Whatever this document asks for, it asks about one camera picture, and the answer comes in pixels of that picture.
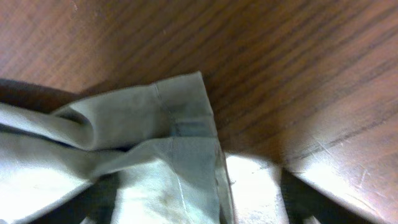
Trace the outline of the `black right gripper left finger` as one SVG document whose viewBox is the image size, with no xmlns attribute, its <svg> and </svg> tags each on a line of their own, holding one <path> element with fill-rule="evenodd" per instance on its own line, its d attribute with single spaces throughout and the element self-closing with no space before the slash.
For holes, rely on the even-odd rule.
<svg viewBox="0 0 398 224">
<path fill-rule="evenodd" d="M 119 186 L 118 174 L 103 175 L 93 185 L 30 222 L 73 224 L 88 220 L 110 224 Z"/>
</svg>

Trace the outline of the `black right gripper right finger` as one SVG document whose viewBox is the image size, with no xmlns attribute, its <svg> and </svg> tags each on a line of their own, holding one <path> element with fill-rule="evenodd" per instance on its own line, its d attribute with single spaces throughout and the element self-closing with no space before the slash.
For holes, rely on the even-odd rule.
<svg viewBox="0 0 398 224">
<path fill-rule="evenodd" d="M 283 168 L 280 189 L 290 223 L 303 223 L 314 217 L 320 223 L 372 223 L 369 218 L 349 210 L 314 189 Z"/>
</svg>

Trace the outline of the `khaki shorts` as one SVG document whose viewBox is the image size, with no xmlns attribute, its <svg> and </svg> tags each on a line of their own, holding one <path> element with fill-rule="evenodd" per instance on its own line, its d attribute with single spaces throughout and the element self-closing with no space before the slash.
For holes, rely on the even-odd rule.
<svg viewBox="0 0 398 224">
<path fill-rule="evenodd" d="M 234 223 L 200 72 L 74 101 L 1 104 L 1 222 L 30 223 L 118 174 L 111 223 Z"/>
</svg>

